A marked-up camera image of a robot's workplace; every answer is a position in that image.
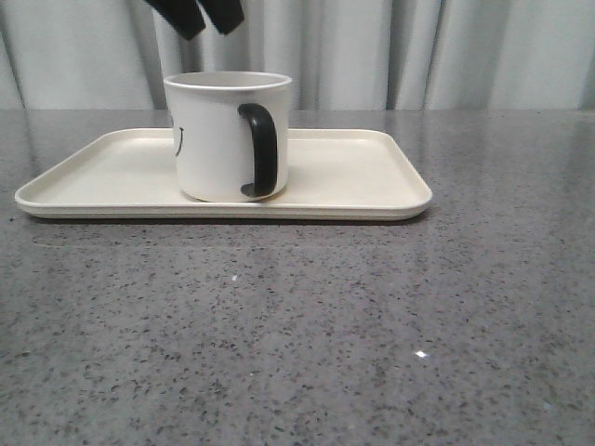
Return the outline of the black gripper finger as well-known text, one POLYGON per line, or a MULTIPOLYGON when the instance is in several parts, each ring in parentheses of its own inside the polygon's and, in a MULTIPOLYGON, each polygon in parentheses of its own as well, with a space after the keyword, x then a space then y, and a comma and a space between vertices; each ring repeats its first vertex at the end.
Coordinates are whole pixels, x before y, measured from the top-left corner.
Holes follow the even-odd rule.
POLYGON ((195 0, 146 0, 185 40, 192 40, 205 29, 205 21, 195 0))
POLYGON ((223 35, 233 32, 245 20, 240 0, 199 0, 199 4, 217 31, 223 35))

